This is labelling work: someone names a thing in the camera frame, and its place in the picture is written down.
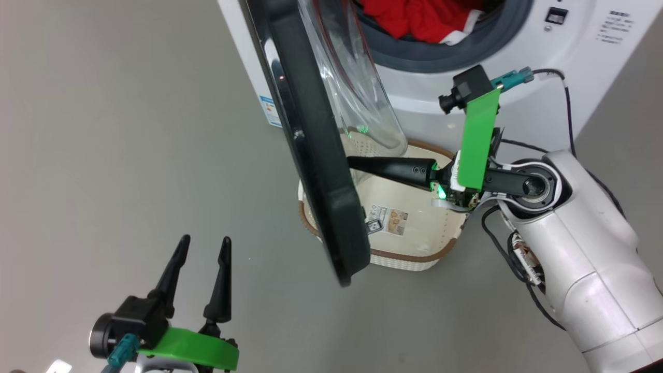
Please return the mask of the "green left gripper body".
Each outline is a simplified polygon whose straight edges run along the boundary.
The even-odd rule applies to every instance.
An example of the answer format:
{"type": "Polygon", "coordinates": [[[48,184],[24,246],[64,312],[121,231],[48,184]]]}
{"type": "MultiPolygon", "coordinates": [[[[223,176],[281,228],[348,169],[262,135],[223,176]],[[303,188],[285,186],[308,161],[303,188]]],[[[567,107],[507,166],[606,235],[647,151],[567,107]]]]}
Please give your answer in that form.
{"type": "Polygon", "coordinates": [[[140,349],[138,371],[235,371],[239,349],[230,341],[170,327],[157,347],[140,349]]]}

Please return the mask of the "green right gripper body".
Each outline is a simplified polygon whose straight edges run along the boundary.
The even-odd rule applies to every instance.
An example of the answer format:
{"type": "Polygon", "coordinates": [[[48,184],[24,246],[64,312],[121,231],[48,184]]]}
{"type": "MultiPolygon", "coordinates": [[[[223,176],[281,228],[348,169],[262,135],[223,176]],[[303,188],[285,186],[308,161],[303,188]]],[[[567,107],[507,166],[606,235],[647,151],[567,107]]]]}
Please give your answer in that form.
{"type": "Polygon", "coordinates": [[[461,149],[445,168],[436,170],[431,205],[471,209],[472,198],[482,198],[499,98],[500,89],[495,88],[467,104],[461,149]]]}

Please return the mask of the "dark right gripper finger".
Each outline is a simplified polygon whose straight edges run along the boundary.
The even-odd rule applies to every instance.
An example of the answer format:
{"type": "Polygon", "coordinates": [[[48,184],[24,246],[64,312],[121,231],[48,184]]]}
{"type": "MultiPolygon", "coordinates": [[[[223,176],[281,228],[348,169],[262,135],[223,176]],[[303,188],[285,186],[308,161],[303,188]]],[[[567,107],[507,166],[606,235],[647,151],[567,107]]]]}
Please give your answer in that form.
{"type": "Polygon", "coordinates": [[[434,159],[348,156],[347,162],[354,170],[414,188],[430,188],[437,182],[434,159]]]}

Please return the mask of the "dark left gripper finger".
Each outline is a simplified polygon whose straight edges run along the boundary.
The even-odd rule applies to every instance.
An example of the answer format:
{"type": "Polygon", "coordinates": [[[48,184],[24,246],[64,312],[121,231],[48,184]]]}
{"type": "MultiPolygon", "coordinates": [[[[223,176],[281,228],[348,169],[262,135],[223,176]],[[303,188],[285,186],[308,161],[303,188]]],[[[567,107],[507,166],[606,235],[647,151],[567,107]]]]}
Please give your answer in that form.
{"type": "Polygon", "coordinates": [[[190,235],[185,234],[182,236],[172,257],[169,259],[168,264],[161,274],[161,278],[159,278],[156,288],[148,293],[149,299],[157,299],[161,303],[165,317],[173,317],[175,315],[174,300],[176,286],[179,279],[180,269],[184,266],[189,252],[190,241],[190,235]]]}
{"type": "Polygon", "coordinates": [[[209,303],[204,309],[208,323],[227,323],[232,319],[232,239],[223,238],[218,257],[219,270],[209,303]]]}

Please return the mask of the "black round glass washer door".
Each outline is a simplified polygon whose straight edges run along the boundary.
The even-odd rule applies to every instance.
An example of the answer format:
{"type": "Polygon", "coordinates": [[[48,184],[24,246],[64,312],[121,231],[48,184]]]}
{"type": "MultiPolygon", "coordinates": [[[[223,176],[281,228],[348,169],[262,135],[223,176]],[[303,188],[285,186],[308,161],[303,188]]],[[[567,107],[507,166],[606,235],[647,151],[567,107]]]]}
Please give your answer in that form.
{"type": "Polygon", "coordinates": [[[318,235],[339,285],[369,265],[371,246],[348,156],[360,145],[402,156],[407,139],[353,0],[241,0],[318,235]]]}

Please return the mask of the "red garment white trim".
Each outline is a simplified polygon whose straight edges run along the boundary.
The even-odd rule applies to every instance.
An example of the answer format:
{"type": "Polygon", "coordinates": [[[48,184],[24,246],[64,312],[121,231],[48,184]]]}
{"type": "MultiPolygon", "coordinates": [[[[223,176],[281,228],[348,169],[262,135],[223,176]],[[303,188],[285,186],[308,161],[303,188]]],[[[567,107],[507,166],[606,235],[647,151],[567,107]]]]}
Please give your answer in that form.
{"type": "Polygon", "coordinates": [[[484,0],[359,0],[363,12],[391,37],[412,36],[437,45],[456,45],[473,33],[484,0]]]}

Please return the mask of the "paper label inside basket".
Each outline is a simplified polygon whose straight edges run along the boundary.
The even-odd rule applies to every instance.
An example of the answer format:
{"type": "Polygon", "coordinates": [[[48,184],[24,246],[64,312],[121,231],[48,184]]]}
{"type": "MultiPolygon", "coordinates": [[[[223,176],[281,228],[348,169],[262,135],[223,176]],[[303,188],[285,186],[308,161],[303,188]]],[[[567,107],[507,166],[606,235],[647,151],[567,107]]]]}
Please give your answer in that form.
{"type": "Polygon", "coordinates": [[[385,232],[391,235],[404,236],[409,214],[405,211],[372,205],[366,218],[368,234],[385,232]]]}

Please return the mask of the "cream laundry basket brown rim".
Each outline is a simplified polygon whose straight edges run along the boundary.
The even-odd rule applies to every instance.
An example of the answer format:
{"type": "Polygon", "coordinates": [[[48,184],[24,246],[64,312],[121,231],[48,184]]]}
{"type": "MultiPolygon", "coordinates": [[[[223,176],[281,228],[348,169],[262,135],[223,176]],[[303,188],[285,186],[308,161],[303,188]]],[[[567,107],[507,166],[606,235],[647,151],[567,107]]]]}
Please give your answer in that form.
{"type": "MultiPolygon", "coordinates": [[[[388,149],[368,134],[351,132],[341,135],[343,146],[350,155],[397,156],[398,149],[388,149]]],[[[446,149],[421,141],[408,141],[404,157],[435,159],[438,167],[445,167],[454,154],[446,149]]],[[[435,194],[415,189],[391,180],[352,171],[358,198],[366,217],[372,205],[386,206],[409,214],[404,236],[377,232],[368,236],[371,243],[371,263],[384,267],[423,271],[435,265],[455,246],[467,215],[431,205],[435,194]]],[[[320,241],[318,227],[301,182],[298,185],[298,210],[308,231],[320,241]]]]}

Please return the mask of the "white front-load washing machine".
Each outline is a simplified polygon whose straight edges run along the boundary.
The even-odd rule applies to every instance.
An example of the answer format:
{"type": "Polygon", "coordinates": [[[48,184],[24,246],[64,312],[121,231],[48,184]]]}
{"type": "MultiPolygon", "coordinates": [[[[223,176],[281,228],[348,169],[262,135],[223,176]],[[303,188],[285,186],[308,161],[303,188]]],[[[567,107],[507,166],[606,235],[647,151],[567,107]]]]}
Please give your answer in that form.
{"type": "MultiPolygon", "coordinates": [[[[476,65],[493,79],[513,70],[554,68],[570,88],[574,135],[586,125],[631,57],[663,0],[484,0],[471,35],[456,45],[396,39],[353,0],[384,90],[407,140],[458,149],[464,114],[445,115],[438,97],[476,65]]],[[[557,76],[535,75],[500,96],[498,124],[514,139],[568,144],[565,94],[557,76]]]]}

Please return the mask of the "blue white energy label sticker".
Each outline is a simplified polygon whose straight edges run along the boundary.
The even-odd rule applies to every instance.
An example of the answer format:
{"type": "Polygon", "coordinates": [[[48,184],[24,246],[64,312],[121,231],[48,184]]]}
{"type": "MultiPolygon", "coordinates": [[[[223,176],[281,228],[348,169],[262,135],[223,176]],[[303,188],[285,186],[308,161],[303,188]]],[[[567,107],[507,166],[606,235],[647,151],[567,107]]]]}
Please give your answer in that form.
{"type": "Polygon", "coordinates": [[[264,95],[259,95],[258,97],[268,123],[272,126],[282,129],[282,123],[279,118],[279,111],[277,110],[274,99],[264,95]]]}

